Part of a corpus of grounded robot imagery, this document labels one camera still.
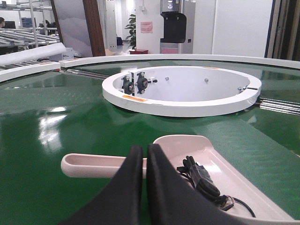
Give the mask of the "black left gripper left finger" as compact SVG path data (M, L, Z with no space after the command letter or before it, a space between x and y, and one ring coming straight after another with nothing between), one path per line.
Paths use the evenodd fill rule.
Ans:
M143 183L143 150L129 154L105 188L61 225L139 225Z

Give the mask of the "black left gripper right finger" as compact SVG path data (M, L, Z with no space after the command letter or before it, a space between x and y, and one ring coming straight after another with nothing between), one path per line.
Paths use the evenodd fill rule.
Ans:
M235 225L236 219L194 191L158 144L148 145L147 195L153 225Z

